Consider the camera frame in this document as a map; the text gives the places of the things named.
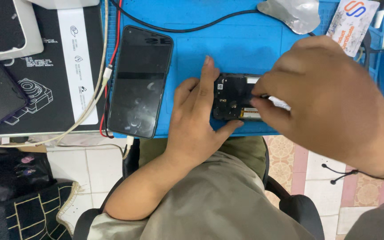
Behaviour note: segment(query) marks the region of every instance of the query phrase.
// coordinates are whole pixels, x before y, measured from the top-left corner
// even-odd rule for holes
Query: olive pants
[[[166,138],[141,139],[139,167],[163,154],[166,147]],[[266,170],[266,147],[262,136],[230,137],[219,148],[219,151],[239,158],[263,179]]]

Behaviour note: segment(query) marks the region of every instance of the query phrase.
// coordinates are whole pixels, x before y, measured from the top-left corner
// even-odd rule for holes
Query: hand
[[[371,77],[326,36],[296,42],[256,83],[251,104],[287,138],[321,155],[384,176],[384,97]]]
[[[217,131],[210,126],[214,81],[219,74],[214,60],[207,56],[201,80],[189,78],[177,87],[165,156],[192,168],[198,166],[215,153],[236,128],[244,124],[239,120],[230,121]]]

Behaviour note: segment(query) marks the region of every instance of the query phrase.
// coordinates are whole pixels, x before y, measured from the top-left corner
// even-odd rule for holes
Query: red wire
[[[122,5],[122,0],[120,0],[119,2],[119,6],[121,7]],[[109,64],[113,64],[114,62],[114,58],[116,56],[116,52],[118,51],[118,46],[120,45],[120,23],[121,23],[121,12],[120,11],[117,11],[118,13],[118,28],[116,29],[116,45],[115,45],[115,49],[114,49],[114,52],[112,53],[112,57],[110,58],[110,62]],[[104,97],[108,97],[108,86],[106,85],[104,87]],[[102,132],[102,128],[103,128],[103,121],[104,121],[104,112],[103,112],[103,116],[102,116],[102,119],[100,120],[100,135],[102,135],[103,137],[105,138],[108,138],[108,136],[104,135],[103,132]]]

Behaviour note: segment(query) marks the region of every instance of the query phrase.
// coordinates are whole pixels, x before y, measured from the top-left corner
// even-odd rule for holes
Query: phone screen
[[[111,131],[153,138],[172,47],[168,36],[133,26],[124,28],[110,102]]]

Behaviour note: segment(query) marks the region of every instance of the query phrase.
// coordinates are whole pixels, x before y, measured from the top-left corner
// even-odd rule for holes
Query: black chair
[[[94,208],[85,211],[76,223],[73,240],[86,240],[94,218],[101,214],[109,196],[114,190],[139,168],[140,140],[135,139],[128,157],[122,163],[122,178],[110,190],[100,209]],[[280,199],[280,210],[289,215],[310,232],[316,240],[324,240],[323,226],[318,210],[312,200],[305,195],[290,195],[275,179],[268,175],[269,151],[266,151],[266,171],[263,177],[264,188],[274,193]]]

